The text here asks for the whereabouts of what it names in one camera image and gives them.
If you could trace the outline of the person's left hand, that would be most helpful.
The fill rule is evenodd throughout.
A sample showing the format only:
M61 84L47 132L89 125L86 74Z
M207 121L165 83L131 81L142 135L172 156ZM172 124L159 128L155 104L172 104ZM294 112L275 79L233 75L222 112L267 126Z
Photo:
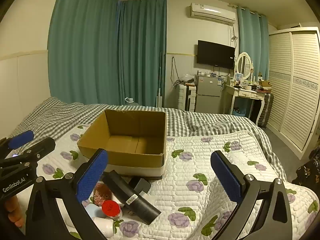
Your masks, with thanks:
M8 219L18 228L22 228L24 225L24 218L17 196L7 199L4 202L4 208L8 212Z

